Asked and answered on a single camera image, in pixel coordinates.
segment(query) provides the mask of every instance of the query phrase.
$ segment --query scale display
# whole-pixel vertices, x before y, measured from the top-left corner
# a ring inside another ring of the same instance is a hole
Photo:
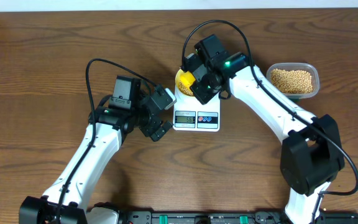
[[[195,111],[176,111],[175,112],[176,128],[196,128]]]
[[[177,116],[177,123],[194,123],[194,117]]]

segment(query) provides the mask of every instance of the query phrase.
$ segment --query yellow object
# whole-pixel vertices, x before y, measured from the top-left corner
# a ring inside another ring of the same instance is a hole
[[[178,89],[187,96],[193,96],[193,92],[190,90],[190,86],[196,81],[193,74],[190,72],[183,72],[180,69],[176,75],[175,83]]]

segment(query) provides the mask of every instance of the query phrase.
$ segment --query soybean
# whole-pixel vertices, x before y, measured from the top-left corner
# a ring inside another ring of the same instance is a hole
[[[286,71],[281,69],[272,70],[272,84],[282,93],[302,94],[311,93],[311,74],[304,70]]]

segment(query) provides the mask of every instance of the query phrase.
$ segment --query green connector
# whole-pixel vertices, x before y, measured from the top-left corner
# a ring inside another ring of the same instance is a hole
[[[240,224],[248,224],[248,216],[240,216]]]
[[[167,215],[160,215],[160,224],[168,224],[168,216]]]

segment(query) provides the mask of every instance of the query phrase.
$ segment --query white wall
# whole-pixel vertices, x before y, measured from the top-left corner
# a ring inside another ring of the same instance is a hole
[[[0,12],[358,7],[358,0],[0,0]]]

